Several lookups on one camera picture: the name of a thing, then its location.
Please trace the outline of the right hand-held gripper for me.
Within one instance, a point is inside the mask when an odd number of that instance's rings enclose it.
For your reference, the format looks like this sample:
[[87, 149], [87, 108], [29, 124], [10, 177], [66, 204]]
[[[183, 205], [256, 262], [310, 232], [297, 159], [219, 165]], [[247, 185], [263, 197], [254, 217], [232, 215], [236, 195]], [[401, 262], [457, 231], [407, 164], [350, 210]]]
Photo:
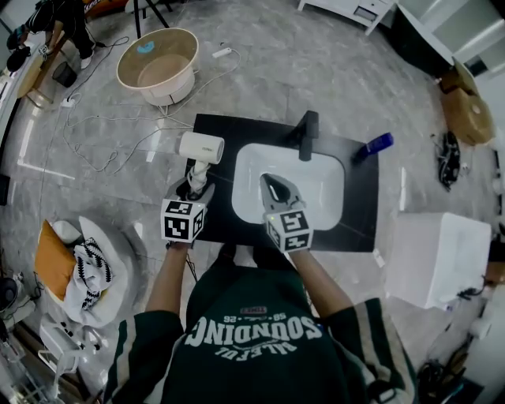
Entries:
[[297, 186], [276, 174], [260, 176], [260, 191], [268, 237], [281, 253], [309, 249], [314, 229]]

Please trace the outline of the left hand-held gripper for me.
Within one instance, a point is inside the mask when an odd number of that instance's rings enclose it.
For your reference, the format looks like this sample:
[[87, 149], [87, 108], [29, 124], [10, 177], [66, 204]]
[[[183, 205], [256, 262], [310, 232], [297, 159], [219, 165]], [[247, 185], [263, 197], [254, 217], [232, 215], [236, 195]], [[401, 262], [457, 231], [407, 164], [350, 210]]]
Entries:
[[163, 240], [192, 244], [204, 228], [215, 183], [206, 184], [197, 196], [192, 191], [186, 177], [177, 180], [167, 190], [160, 213]]

